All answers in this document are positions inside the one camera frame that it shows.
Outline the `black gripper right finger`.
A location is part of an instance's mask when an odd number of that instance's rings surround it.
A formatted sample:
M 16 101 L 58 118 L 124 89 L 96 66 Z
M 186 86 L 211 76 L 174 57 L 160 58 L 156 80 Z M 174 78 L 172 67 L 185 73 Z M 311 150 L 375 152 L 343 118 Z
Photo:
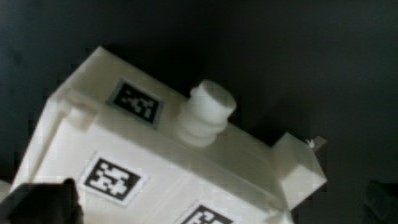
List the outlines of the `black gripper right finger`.
M 368 183 L 361 224 L 398 224 L 398 183 Z

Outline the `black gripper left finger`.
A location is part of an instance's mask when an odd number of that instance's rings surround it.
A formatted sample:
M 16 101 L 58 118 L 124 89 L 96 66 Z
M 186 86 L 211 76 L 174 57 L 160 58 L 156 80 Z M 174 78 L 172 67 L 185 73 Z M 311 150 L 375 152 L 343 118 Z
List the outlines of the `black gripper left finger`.
M 83 224 L 74 180 L 23 183 L 0 202 L 0 224 Z

